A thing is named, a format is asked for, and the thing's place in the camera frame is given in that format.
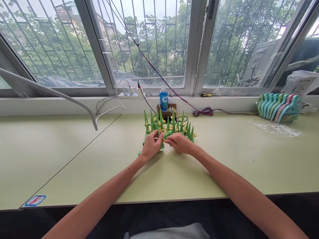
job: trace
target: cardboard box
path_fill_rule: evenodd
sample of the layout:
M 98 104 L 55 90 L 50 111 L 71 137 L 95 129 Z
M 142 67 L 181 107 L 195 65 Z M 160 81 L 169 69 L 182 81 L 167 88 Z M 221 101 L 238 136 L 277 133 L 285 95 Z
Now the cardboard box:
M 173 107 L 174 111 L 175 111 L 175 119 L 177 118 L 177 109 L 176 109 L 176 104 L 168 104 L 168 107 Z M 157 105 L 156 106 L 157 112 L 160 112 L 160 106 Z M 162 112 L 162 116 L 163 118 L 166 120 L 167 117 L 169 117 L 169 120 L 171 121 L 171 116 L 173 116 L 173 112 Z

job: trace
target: toy model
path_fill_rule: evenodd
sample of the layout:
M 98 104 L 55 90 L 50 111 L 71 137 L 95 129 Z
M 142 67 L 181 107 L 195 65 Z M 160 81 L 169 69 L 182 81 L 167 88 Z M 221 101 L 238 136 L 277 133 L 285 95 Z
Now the toy model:
M 159 113 L 160 115 L 158 114 L 158 112 L 156 112 L 156 117 L 153 118 L 152 110 L 151 110 L 151 122 L 149 123 L 147 120 L 146 112 L 144 110 L 144 126 L 146 127 L 145 137 L 156 129 L 159 131 L 159 136 L 160 136 L 160 133 L 163 132 L 164 139 L 160 145 L 160 150 L 164 148 L 164 142 L 168 138 L 168 136 L 177 132 L 181 132 L 190 141 L 194 142 L 194 137 L 196 137 L 197 135 L 194 134 L 194 126 L 192 127 L 192 130 L 191 130 L 191 125 L 188 121 L 185 126 L 184 111 L 183 111 L 181 122 L 175 121 L 175 112 L 173 111 L 173 115 L 171 116 L 171 119 L 172 119 L 171 123 L 169 123 L 169 120 L 167 119 L 166 127 L 164 126 L 166 121 L 163 119 L 162 110 L 159 109 L 159 112 L 160 112 Z

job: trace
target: blue sticker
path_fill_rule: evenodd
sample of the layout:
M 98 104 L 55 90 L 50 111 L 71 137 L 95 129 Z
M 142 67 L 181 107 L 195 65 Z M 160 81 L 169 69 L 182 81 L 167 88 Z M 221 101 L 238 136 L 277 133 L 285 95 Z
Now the blue sticker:
M 46 197 L 46 195 L 35 195 L 30 198 L 24 206 L 38 206 Z

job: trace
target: gray clothing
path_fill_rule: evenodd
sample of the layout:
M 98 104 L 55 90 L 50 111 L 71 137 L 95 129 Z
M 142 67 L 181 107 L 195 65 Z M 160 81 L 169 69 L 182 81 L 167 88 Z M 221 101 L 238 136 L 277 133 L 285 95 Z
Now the gray clothing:
M 124 239 L 210 239 L 200 223 L 185 227 L 163 228 L 155 231 L 142 232 L 132 237 L 125 233 Z

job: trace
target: light green table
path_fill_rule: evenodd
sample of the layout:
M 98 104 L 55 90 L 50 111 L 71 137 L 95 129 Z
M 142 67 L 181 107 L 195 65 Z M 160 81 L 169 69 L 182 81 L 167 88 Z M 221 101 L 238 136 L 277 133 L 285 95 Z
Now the light green table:
M 267 195 L 319 192 L 319 115 L 291 125 L 304 135 L 273 135 L 252 125 L 253 116 L 214 114 L 189 119 L 195 143 Z M 121 115 L 35 195 L 40 206 L 77 205 L 128 166 L 142 149 L 143 115 Z M 116 203 L 224 198 L 226 195 L 194 158 L 165 146 L 134 177 Z
M 0 118 L 0 210 L 20 208 L 119 115 Z

